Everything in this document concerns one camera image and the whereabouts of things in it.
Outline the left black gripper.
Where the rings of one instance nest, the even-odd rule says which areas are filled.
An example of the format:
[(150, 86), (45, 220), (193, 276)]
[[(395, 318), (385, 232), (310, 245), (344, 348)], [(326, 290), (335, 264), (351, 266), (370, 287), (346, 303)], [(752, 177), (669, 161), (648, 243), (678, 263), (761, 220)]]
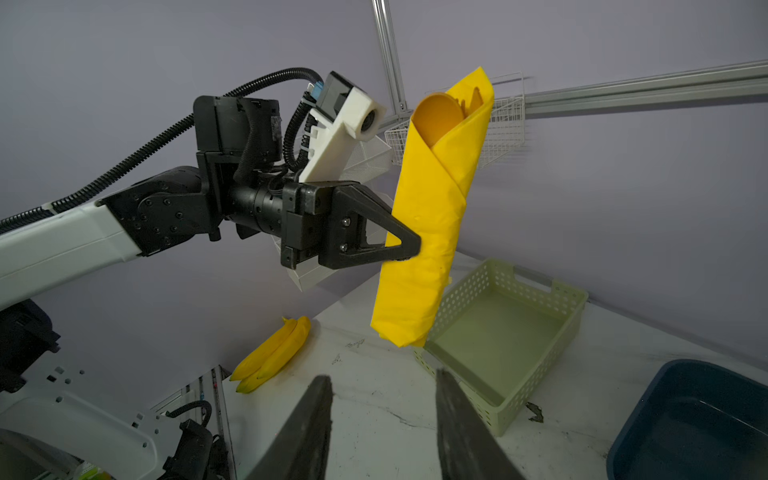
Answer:
[(310, 258), (333, 270), (417, 256), (421, 237), (362, 184), (300, 182), (281, 160), (276, 100), (200, 96), (193, 103), (202, 192), (215, 223), (236, 225), (245, 239), (281, 240), (280, 263)]

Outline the light green plastic basket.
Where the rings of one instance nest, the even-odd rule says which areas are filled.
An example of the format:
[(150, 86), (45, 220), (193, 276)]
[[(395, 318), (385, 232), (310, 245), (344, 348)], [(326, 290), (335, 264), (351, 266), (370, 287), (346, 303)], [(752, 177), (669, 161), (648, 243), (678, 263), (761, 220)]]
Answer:
[(579, 332), (588, 299), (580, 288), (487, 259), (443, 295), (414, 356), (429, 373), (450, 372), (500, 437)]

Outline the yellow paper napkin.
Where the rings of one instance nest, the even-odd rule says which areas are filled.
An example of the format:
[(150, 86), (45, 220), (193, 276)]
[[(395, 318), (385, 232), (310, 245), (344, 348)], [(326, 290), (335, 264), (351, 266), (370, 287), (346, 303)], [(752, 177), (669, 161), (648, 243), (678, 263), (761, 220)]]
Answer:
[(371, 320), (379, 336), (397, 347), (425, 344), (449, 283), (495, 92), (482, 68), (444, 92), (462, 107), (474, 87), (483, 106), (432, 148), (409, 120), (392, 214), (421, 237), (421, 250), (408, 260), (383, 263)]

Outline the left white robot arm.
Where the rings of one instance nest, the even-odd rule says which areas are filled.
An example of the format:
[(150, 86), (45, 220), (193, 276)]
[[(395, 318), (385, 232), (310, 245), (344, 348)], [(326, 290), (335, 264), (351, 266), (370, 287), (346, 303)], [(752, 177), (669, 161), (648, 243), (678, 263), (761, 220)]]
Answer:
[(148, 257), (224, 221), (241, 238), (277, 237), (281, 263), (331, 269), (406, 260), (421, 238), (368, 187), (345, 181), (355, 146), (377, 130), (378, 105), (358, 90), (319, 112), (310, 140), (319, 174), (279, 162), (288, 142), (274, 100), (202, 96), (193, 107), (197, 165), (1, 236), (1, 429), (37, 440), (119, 479), (211, 479), (225, 444), (214, 410), (195, 400), (167, 415), (131, 407), (59, 357), (34, 296), (98, 269)]

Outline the teal plastic tray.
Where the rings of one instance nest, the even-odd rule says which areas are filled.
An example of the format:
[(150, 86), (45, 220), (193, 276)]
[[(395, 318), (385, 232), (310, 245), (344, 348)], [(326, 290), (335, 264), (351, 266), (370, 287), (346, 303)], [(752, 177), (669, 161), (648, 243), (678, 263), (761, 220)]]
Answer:
[(610, 479), (765, 479), (767, 386), (691, 359), (666, 363), (614, 441)]

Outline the orange plastic spoon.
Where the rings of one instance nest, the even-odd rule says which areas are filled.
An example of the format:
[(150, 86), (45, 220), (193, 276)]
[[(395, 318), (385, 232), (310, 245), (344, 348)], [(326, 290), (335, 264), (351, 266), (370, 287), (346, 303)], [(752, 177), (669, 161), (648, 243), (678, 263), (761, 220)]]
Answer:
[(424, 143), (432, 148), (465, 118), (459, 102), (444, 92), (432, 93), (418, 105), (411, 123)]

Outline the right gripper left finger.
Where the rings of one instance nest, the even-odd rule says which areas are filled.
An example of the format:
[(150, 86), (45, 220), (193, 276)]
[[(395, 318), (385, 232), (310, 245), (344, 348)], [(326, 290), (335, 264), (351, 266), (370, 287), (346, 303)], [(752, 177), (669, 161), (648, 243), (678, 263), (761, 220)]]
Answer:
[(332, 402), (331, 378), (316, 376), (248, 479), (324, 479)]

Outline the yellow banana toy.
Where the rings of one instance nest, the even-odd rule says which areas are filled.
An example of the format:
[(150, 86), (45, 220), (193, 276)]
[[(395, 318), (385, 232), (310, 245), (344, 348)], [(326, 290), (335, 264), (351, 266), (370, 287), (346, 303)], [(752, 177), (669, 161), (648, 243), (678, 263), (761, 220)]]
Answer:
[(301, 350), (311, 330), (311, 321), (302, 316), (283, 319), (283, 326), (243, 359), (230, 380), (237, 381), (236, 392), (249, 394), (277, 375)]

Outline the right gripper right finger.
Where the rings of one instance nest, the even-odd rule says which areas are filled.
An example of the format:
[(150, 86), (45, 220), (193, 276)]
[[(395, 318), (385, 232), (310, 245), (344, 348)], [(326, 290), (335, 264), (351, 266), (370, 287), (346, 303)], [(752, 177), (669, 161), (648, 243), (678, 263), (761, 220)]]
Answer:
[(436, 372), (437, 450), (443, 479), (523, 479), (454, 376)]

